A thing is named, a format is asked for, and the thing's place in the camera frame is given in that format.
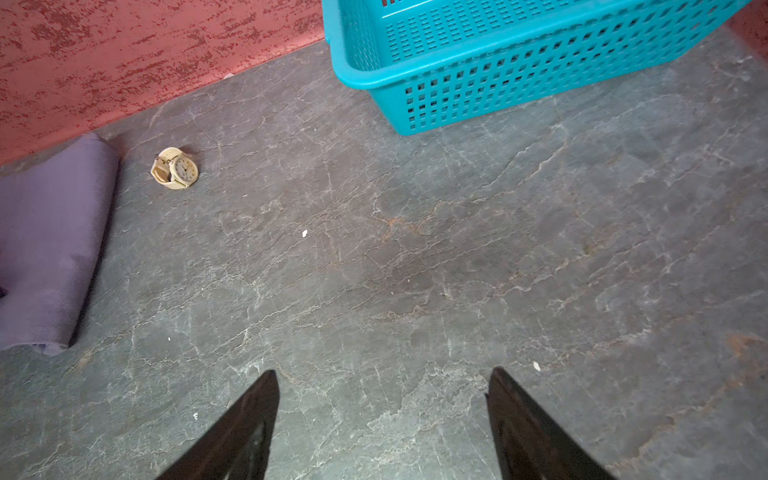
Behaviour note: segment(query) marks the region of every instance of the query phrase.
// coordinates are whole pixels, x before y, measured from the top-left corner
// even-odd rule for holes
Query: gray stone floor
[[[498,478],[496,365],[621,478],[764,478],[768,70],[727,33],[415,137],[317,44],[101,133],[104,259],[71,350],[0,353],[3,478],[152,478],[266,369],[268,478]]]

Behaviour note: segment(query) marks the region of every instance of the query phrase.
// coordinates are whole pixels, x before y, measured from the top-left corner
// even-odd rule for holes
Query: red textured wall
[[[2,0],[0,164],[322,36],[320,0]]]
[[[768,0],[752,0],[728,21],[728,26],[768,61]]]

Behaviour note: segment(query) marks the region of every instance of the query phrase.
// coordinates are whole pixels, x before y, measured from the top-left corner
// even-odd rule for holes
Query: wristwatch
[[[152,165],[152,176],[160,185],[173,190],[188,188],[197,181],[197,165],[183,151],[169,147],[161,151]]]

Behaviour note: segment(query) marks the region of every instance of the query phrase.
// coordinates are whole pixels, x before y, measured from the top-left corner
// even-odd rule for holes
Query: purple fabric
[[[96,134],[0,177],[0,349],[69,347],[101,249],[118,172]]]

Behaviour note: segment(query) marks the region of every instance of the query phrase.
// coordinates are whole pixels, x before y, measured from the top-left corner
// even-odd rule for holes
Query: basket
[[[674,60],[748,0],[323,0],[333,70],[402,135]]]

